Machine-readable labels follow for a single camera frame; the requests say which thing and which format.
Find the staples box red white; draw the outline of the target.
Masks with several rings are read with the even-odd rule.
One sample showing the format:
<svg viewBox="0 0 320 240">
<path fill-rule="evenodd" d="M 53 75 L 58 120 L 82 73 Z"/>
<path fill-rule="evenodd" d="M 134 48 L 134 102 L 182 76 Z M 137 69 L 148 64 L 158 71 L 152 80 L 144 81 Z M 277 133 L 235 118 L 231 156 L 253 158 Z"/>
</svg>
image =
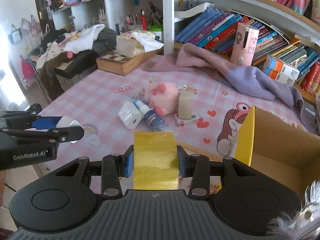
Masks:
<svg viewBox="0 0 320 240">
<path fill-rule="evenodd" d="M 196 114 L 193 114 L 190 119 L 181 119 L 178 113 L 174 114 L 174 120 L 177 127 L 188 126 L 195 124 L 199 121 L 200 117 Z"/>
</svg>

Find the blue spray bottle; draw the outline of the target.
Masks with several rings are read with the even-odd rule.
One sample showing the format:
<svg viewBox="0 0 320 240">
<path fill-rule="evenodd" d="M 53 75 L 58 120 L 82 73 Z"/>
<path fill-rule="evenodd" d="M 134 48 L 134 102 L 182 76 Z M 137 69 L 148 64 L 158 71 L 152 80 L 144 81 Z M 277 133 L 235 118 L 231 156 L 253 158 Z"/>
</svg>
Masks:
<svg viewBox="0 0 320 240">
<path fill-rule="evenodd" d="M 171 128 L 165 120 L 153 109 L 146 105 L 143 101 L 138 100 L 134 105 L 140 111 L 149 129 L 154 132 L 171 132 Z"/>
</svg>

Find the pink plush pig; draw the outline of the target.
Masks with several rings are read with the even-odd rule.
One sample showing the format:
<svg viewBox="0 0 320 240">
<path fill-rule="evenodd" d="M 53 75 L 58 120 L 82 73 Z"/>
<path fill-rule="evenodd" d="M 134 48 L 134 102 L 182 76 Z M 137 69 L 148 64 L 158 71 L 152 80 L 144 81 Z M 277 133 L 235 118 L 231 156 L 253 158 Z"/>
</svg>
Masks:
<svg viewBox="0 0 320 240">
<path fill-rule="evenodd" d="M 178 109 L 180 90 L 172 82 L 146 83 L 139 92 L 146 105 L 153 108 L 160 116 L 174 113 Z"/>
</svg>

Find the pink checked tablecloth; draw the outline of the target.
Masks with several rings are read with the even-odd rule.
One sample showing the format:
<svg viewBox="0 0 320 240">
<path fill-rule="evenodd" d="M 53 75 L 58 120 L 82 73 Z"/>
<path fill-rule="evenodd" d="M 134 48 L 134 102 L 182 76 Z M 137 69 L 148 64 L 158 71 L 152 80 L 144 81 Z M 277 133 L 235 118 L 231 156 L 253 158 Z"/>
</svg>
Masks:
<svg viewBox="0 0 320 240">
<path fill-rule="evenodd" d="M 204 71 L 190 68 L 178 72 L 146 72 L 136 68 L 125 76 L 96 70 L 73 85 L 46 107 L 42 115 L 66 115 L 84 128 L 84 137 L 60 145 L 57 159 L 40 165 L 43 174 L 80 156 L 100 160 L 110 153 L 123 153 L 133 144 L 134 133 L 118 115 L 127 101 L 142 100 L 155 107 L 157 86 L 172 82 L 193 92 L 191 107 L 194 122 L 177 126 L 174 113 L 164 117 L 178 144 L 188 153 L 223 156 L 252 107 L 272 113 L 290 127 L 303 128 L 299 110 L 291 109 L 279 99 L 272 101 L 239 93 L 214 80 Z"/>
</svg>

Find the beige foam block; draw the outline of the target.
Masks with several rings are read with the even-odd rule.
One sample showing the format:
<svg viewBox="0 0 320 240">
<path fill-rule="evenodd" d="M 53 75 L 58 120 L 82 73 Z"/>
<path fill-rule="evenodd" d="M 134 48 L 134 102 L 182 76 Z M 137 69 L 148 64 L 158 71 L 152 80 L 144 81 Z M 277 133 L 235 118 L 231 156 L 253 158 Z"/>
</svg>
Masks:
<svg viewBox="0 0 320 240">
<path fill-rule="evenodd" d="M 191 91 L 181 91 L 178 100 L 178 116 L 180 119 L 191 119 L 193 114 L 193 95 L 194 93 Z"/>
</svg>

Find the pile of clothes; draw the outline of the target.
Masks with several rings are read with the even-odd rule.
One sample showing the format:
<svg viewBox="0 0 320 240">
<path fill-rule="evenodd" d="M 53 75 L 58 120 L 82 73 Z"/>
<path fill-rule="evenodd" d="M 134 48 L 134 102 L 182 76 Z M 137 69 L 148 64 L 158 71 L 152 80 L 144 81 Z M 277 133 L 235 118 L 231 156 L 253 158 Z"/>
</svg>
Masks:
<svg viewBox="0 0 320 240">
<path fill-rule="evenodd" d="M 36 61 L 37 70 L 43 68 L 46 62 L 56 58 L 61 53 L 71 52 L 78 55 L 82 51 L 92 50 L 98 56 L 101 56 L 104 52 L 114 50 L 117 44 L 117 33 L 106 28 L 104 24 L 93 25 L 80 32 L 74 31 L 62 36 L 65 39 L 60 43 L 57 41 L 47 43 L 44 54 Z"/>
</svg>

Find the yellow cardboard box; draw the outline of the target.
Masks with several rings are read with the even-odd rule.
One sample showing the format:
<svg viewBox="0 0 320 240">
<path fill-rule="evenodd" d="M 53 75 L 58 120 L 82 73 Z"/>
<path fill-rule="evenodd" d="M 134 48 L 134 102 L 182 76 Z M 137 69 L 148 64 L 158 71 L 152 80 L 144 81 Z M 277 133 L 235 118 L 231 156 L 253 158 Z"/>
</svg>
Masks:
<svg viewBox="0 0 320 240">
<path fill-rule="evenodd" d="M 229 155 L 293 190 L 301 199 L 319 180 L 319 136 L 252 107 Z"/>
</svg>

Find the wooden chess box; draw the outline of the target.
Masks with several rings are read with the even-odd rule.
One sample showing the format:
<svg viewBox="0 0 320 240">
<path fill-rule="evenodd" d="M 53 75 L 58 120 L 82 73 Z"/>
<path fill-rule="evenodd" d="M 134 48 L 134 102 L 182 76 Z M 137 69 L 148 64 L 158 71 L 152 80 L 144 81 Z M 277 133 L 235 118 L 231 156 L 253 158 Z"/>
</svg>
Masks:
<svg viewBox="0 0 320 240">
<path fill-rule="evenodd" d="M 125 76 L 162 50 L 163 49 L 159 49 L 148 53 L 142 53 L 135 57 L 127 57 L 117 53 L 116 50 L 113 50 L 96 59 L 97 68 L 99 70 Z"/>
</svg>

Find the pink purple blanket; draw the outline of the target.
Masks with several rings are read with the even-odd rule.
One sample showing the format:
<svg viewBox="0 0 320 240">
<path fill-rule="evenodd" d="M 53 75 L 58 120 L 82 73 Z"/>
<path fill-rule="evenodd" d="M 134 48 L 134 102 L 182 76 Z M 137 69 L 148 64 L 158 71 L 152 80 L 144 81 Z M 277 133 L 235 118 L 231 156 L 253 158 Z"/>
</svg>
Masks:
<svg viewBox="0 0 320 240">
<path fill-rule="evenodd" d="M 209 70 L 210 76 L 249 96 L 273 101 L 278 98 L 291 109 L 299 109 L 303 126 L 310 132 L 317 132 L 316 118 L 308 113 L 298 89 L 280 83 L 253 66 L 240 66 L 193 44 L 184 44 L 179 52 L 155 55 L 144 64 L 146 72 L 192 71 L 193 67 Z"/>
</svg>

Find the tissue pack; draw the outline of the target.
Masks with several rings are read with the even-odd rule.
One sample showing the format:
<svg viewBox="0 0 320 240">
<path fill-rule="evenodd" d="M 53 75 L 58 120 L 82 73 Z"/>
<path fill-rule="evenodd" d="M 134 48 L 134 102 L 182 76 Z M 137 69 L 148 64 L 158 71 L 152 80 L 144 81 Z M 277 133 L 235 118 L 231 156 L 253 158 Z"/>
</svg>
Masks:
<svg viewBox="0 0 320 240">
<path fill-rule="evenodd" d="M 128 31 L 116 37 L 116 51 L 127 57 L 159 50 L 163 46 L 154 33 L 146 30 Z"/>
</svg>

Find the orange white medicine box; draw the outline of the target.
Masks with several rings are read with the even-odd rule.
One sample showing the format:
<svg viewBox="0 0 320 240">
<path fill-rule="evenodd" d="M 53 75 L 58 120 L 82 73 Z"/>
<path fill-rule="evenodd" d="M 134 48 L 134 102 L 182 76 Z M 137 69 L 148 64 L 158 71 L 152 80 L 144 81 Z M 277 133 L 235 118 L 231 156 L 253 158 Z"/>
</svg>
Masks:
<svg viewBox="0 0 320 240">
<path fill-rule="evenodd" d="M 272 55 L 267 56 L 262 72 L 271 79 L 288 86 L 293 86 L 300 74 L 295 66 Z"/>
</svg>

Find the pink device box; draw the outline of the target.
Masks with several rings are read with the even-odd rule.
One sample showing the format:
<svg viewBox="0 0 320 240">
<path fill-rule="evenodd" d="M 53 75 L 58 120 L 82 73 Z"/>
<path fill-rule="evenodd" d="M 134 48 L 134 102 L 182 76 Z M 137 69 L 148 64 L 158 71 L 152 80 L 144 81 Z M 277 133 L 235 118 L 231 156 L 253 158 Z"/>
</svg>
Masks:
<svg viewBox="0 0 320 240">
<path fill-rule="evenodd" d="M 251 66 L 258 36 L 259 29 L 239 23 L 231 54 L 231 63 L 245 67 Z"/>
</svg>

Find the row of leaning books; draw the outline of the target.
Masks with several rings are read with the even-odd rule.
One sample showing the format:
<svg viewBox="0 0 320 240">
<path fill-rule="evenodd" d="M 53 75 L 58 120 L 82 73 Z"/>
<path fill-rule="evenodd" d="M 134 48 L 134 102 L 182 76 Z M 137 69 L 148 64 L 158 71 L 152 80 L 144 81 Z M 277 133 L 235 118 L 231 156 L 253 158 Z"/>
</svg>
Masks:
<svg viewBox="0 0 320 240">
<path fill-rule="evenodd" d="M 229 56 L 233 64 L 256 66 L 274 80 L 319 93 L 319 53 L 306 42 L 253 16 L 210 5 L 177 11 L 175 16 L 186 20 L 175 42 Z"/>
</svg>

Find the white bookshelf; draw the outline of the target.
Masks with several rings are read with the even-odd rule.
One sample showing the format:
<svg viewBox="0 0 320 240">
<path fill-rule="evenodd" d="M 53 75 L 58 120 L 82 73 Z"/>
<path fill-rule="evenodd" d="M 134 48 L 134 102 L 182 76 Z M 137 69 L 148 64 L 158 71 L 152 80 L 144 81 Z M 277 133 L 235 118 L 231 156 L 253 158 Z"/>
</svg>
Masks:
<svg viewBox="0 0 320 240">
<path fill-rule="evenodd" d="M 166 53 L 173 51 L 176 22 L 180 21 L 176 13 L 203 2 L 212 3 L 217 9 L 237 11 L 256 17 L 319 51 L 319 25 L 272 0 L 104 0 L 108 27 L 115 29 L 116 23 L 124 22 L 127 15 L 135 14 L 142 9 L 148 10 L 148 1 L 152 1 L 163 14 Z"/>
</svg>

